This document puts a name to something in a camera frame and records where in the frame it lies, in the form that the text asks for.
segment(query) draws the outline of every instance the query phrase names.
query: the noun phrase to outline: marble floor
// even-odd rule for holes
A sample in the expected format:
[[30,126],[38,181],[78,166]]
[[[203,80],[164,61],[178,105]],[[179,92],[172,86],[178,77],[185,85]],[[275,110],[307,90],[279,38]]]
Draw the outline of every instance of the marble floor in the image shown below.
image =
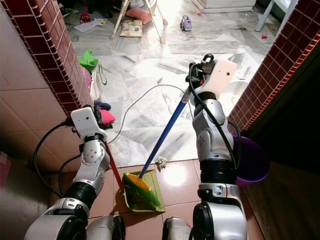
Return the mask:
[[[278,20],[269,16],[263,30],[255,32],[254,28],[264,11],[258,7],[249,12],[198,15],[199,10],[191,0],[159,0],[158,5],[168,25],[162,25],[157,11],[155,24],[166,44],[160,44],[153,22],[143,26],[141,38],[119,37],[118,30],[116,38],[111,40],[109,36],[118,13],[104,26],[96,26],[86,32],[74,29],[86,7],[76,5],[80,13],[65,18],[77,56],[82,56],[86,49],[92,49],[107,77],[107,85],[102,90],[103,100],[111,104],[110,112],[116,118],[113,129],[108,131],[109,140],[117,135],[124,121],[118,138],[110,144],[119,167],[144,164],[179,103],[182,92],[169,86],[156,87],[139,100],[124,119],[126,110],[133,102],[156,85],[186,89],[189,63],[199,61],[207,53],[212,53],[216,59],[236,62],[237,70],[231,83],[240,82],[246,86],[273,44],[280,26]],[[95,11],[91,17],[103,14]],[[192,20],[190,32],[182,32],[179,28],[183,15],[188,15]],[[268,39],[261,39],[261,35],[268,35]],[[228,115],[236,101],[232,99],[231,104],[231,99],[225,99],[222,106]],[[159,156],[170,161],[197,158],[196,134],[189,107],[184,108],[168,134],[156,158]]]

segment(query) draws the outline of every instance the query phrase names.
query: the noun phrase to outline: blue broom handle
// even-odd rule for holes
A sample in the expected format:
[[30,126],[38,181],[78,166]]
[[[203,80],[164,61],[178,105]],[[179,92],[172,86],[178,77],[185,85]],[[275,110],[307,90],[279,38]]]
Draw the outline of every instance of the blue broom handle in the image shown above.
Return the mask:
[[157,154],[159,148],[161,147],[162,143],[164,142],[165,138],[167,137],[169,131],[171,130],[171,128],[173,127],[173,125],[175,124],[177,118],[179,117],[180,113],[182,112],[182,110],[184,109],[186,103],[188,102],[190,98],[190,92],[188,90],[186,90],[186,92],[184,93],[181,101],[179,102],[178,106],[176,107],[176,109],[174,110],[174,113],[172,114],[169,122],[167,123],[167,125],[165,126],[160,138],[158,139],[158,141],[156,142],[149,158],[147,159],[140,175],[139,178],[142,179],[142,177],[144,176],[144,174],[147,171],[147,168],[149,167],[151,161],[154,159],[155,155]]

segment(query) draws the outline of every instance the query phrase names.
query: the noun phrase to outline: green bag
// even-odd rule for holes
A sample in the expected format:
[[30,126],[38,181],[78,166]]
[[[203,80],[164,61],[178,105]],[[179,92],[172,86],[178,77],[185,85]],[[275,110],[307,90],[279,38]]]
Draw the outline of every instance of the green bag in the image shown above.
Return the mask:
[[99,60],[92,56],[92,50],[90,48],[85,50],[83,57],[80,57],[78,61],[79,64],[85,69],[87,69],[91,75],[93,70],[99,63]]

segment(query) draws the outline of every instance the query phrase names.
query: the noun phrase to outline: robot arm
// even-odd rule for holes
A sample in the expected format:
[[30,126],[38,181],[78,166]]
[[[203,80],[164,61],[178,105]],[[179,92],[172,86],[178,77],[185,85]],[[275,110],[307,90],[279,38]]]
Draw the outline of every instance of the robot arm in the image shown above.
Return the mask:
[[[220,126],[232,148],[228,119],[217,97],[230,82],[236,64],[214,60],[213,55],[207,54],[201,63],[190,66],[193,67],[187,80],[202,101],[200,104],[195,95],[191,100],[195,104],[192,124],[201,169],[198,189],[201,203],[193,211],[192,234],[195,240],[246,240],[247,221],[236,185],[237,164],[216,125]],[[203,104],[215,118],[215,123]]]
[[25,240],[87,239],[89,212],[110,163],[107,135],[91,107],[73,111],[71,118],[82,142],[80,169],[65,195],[30,226]]

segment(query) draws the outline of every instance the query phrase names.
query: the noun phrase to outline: small toy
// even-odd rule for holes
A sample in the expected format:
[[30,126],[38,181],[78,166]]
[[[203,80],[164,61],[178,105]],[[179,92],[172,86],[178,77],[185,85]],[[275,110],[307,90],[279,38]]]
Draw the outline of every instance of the small toy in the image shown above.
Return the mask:
[[191,31],[192,29],[192,25],[191,25],[191,19],[189,16],[187,15],[184,15],[182,17],[182,20],[180,22],[180,28],[183,30],[183,31]]
[[165,169],[166,168],[167,162],[169,162],[169,159],[167,159],[164,156],[160,156],[154,161],[154,163],[157,166],[159,172],[161,172],[161,169]]
[[80,21],[81,21],[82,23],[89,23],[89,22],[91,22],[90,15],[89,15],[88,13],[82,13],[82,14],[80,15]]

